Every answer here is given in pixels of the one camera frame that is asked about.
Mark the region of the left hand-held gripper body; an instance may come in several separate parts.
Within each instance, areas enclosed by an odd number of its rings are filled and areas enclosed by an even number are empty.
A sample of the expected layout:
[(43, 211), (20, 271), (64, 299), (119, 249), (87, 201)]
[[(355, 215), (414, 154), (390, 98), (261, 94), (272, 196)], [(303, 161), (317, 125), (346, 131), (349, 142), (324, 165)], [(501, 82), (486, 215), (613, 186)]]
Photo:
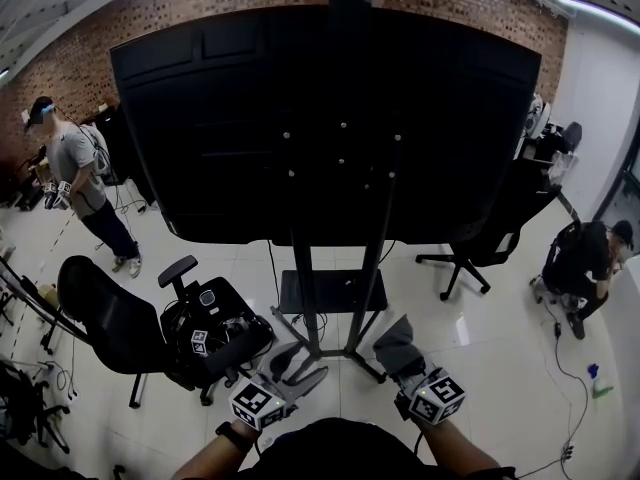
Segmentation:
[(261, 432), (291, 415), (297, 408), (299, 389), (294, 382), (258, 369), (243, 379), (229, 398), (233, 415)]

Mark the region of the black TV stand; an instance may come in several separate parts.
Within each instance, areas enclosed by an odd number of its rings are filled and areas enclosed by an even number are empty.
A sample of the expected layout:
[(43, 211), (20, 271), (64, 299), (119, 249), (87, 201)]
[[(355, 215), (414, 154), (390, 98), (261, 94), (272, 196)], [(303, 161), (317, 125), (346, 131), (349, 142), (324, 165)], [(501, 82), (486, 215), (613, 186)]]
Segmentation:
[[(329, 0), (330, 88), (336, 97), (342, 132), (352, 131), (361, 139), (372, 138), (365, 130), (366, 98), (372, 96), (369, 70), (372, 66), (371, 10), (374, 0)], [(290, 235), (296, 262), (296, 291), (282, 289), (281, 307), (296, 307), (302, 314), (306, 332), (292, 334), (308, 351), (308, 357), (294, 373), (301, 379), (311, 365), (330, 357), (353, 361), (377, 383), (386, 380), (385, 374), (371, 367), (358, 353), (364, 335), (387, 304), (375, 296), (378, 286), (379, 263), (382, 258), (389, 225), (396, 174), (401, 148), (399, 141), (388, 141), (390, 150), (376, 149), (367, 165), (362, 191), (367, 201), (368, 224), (362, 267), (358, 272), (334, 271), (317, 277), (312, 268), (311, 244), (301, 213), (291, 218)], [(335, 303), (340, 313), (351, 316), (348, 340), (344, 348), (324, 350), (320, 346), (317, 317), (327, 301)]]

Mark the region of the cluttered equipment rack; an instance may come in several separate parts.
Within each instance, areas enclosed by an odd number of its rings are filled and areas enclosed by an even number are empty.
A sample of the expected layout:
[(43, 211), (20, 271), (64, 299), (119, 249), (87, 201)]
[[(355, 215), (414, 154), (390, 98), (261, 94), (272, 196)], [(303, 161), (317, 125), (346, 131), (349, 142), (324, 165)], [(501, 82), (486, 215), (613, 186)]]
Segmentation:
[(582, 135), (583, 127), (578, 122), (566, 127), (548, 122), (537, 137), (524, 138), (520, 156), (537, 163), (551, 184), (563, 186), (579, 162), (576, 150)]

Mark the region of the white round appliance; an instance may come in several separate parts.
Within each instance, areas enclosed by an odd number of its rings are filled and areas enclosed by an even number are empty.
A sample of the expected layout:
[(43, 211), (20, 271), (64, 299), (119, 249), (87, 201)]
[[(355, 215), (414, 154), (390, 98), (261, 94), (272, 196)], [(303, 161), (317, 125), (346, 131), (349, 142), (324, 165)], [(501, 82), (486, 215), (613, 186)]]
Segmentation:
[(551, 109), (551, 104), (544, 101), (540, 94), (533, 95), (522, 132), (524, 139), (537, 139), (542, 134), (549, 122)]

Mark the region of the grey cloth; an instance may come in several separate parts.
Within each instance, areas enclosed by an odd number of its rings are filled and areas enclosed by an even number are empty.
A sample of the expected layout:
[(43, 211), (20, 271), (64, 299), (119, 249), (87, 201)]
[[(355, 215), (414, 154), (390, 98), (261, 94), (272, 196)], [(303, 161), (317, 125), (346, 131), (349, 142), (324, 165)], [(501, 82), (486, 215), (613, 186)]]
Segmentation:
[(374, 342), (376, 360), (387, 375), (403, 369), (419, 374), (418, 361), (423, 355), (413, 344), (413, 338), (413, 327), (408, 317), (403, 315)]

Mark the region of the white counter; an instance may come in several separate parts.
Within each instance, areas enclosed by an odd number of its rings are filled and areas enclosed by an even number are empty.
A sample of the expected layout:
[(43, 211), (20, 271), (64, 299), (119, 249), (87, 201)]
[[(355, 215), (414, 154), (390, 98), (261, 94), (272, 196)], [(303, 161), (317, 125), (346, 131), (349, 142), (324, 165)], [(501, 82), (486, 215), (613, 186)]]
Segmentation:
[(626, 262), (601, 308), (623, 407), (620, 478), (640, 480), (640, 255)]

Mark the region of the spare hand-held gripper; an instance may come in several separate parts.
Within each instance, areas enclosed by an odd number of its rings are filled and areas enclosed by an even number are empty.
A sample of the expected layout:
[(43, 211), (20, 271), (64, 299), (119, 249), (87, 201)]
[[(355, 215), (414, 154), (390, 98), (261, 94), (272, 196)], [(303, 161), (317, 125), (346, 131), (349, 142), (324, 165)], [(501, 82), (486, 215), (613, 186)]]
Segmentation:
[(217, 315), (209, 314), (202, 318), (187, 315), (179, 320), (177, 343), (200, 357), (206, 357), (230, 344), (256, 324), (254, 319), (243, 316), (220, 319)]

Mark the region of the black television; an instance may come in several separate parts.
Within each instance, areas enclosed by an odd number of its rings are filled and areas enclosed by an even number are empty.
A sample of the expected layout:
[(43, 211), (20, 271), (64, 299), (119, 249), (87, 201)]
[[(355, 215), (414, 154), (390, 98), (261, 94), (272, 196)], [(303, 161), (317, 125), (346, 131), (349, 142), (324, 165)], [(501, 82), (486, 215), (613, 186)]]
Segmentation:
[(438, 18), (329, 5), (245, 10), (113, 48), (138, 156), (170, 231), (196, 243), (461, 241), (514, 157), (538, 53)]

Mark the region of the person's left forearm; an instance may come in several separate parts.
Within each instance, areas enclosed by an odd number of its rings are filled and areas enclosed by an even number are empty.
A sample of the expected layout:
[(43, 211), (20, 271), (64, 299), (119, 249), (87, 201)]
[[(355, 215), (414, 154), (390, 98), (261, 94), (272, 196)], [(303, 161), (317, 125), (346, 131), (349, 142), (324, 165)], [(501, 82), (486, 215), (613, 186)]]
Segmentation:
[[(237, 432), (250, 439), (253, 445), (261, 436), (260, 431), (239, 419), (230, 423)], [(226, 437), (216, 435), (209, 444), (182, 465), (171, 480), (229, 480), (239, 471), (248, 453), (238, 450)]]

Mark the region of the person's black-shirted torso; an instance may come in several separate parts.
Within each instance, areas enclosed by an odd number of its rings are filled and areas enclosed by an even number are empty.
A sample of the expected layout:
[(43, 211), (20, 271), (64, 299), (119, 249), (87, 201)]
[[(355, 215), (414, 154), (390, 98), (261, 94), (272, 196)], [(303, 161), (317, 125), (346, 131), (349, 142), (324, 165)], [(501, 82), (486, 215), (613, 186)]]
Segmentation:
[(382, 428), (326, 418), (278, 437), (234, 480), (516, 480), (513, 467), (461, 474), (427, 465)]

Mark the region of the black office chair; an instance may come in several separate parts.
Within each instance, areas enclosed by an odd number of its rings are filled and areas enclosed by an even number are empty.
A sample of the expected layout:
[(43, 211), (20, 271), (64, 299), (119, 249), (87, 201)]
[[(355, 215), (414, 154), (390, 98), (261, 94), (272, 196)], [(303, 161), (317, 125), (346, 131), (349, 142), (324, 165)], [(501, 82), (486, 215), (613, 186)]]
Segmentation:
[(69, 445), (54, 419), (68, 415), (68, 405), (48, 405), (47, 381), (32, 381), (13, 362), (0, 357), (0, 439), (26, 446), (32, 437), (43, 448), (52, 441), (64, 454)]
[(451, 263), (454, 272), (447, 289), (440, 294), (446, 301), (462, 270), (480, 282), (486, 294), (491, 285), (479, 273), (480, 267), (506, 263), (516, 249), (523, 226), (544, 210), (561, 191), (559, 184), (549, 181), (547, 168), (540, 162), (519, 159), (512, 162), (489, 217), (473, 237), (450, 245), (450, 254), (419, 254), (415, 262)]
[[(85, 256), (67, 258), (59, 270), (61, 310), (84, 326), (88, 344), (107, 368), (134, 376), (132, 408), (140, 405), (143, 376), (153, 373), (164, 374), (188, 391), (199, 391), (201, 404), (209, 406), (217, 382), (232, 387), (275, 341), (269, 322), (225, 278), (184, 284), (184, 275), (197, 264), (188, 255), (159, 275), (159, 286), (171, 286), (176, 293), (162, 312), (117, 284)], [(220, 319), (243, 316), (257, 324), (222, 349), (200, 357), (178, 345), (176, 329), (182, 317), (207, 314)]]

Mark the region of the person's right forearm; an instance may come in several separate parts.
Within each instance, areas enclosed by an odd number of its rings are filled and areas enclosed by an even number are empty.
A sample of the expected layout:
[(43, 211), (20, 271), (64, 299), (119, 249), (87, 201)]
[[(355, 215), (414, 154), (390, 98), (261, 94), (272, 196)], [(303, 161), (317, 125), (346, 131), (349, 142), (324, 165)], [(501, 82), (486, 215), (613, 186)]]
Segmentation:
[(499, 463), (476, 447), (450, 421), (431, 425), (413, 417), (412, 421), (423, 434), (436, 463), (456, 475), (466, 478), (479, 471), (499, 469)]

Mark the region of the ceiling strip light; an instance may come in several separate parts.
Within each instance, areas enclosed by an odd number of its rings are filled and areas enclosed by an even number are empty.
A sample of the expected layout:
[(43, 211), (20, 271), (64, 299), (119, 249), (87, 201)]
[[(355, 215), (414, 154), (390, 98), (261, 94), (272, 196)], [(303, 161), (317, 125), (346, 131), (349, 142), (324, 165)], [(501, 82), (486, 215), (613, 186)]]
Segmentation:
[(585, 0), (555, 0), (562, 6), (572, 9), (577, 12), (584, 12), (589, 15), (595, 16), (599, 19), (603, 19), (608, 23), (618, 26), (625, 31), (640, 36), (640, 23), (620, 14), (616, 11), (610, 10), (599, 4), (591, 3)]

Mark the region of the blue and green spray bottle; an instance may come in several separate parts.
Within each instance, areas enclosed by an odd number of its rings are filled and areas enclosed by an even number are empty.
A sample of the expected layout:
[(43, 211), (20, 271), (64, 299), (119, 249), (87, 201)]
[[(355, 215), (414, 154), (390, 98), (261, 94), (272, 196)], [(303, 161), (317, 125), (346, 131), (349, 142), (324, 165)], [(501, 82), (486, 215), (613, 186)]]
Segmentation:
[(614, 387), (600, 375), (600, 366), (592, 363), (587, 367), (587, 372), (591, 379), (591, 396), (594, 400), (608, 395)]

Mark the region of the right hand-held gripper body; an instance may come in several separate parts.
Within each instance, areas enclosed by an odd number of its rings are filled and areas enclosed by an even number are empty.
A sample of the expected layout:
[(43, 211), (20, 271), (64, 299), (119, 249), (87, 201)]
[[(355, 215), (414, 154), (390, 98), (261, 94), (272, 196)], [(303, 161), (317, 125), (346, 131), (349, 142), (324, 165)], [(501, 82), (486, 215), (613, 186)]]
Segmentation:
[(432, 377), (416, 375), (415, 392), (403, 394), (399, 390), (394, 404), (404, 421), (417, 417), (437, 425), (454, 415), (465, 398), (464, 388), (446, 369), (437, 367)]

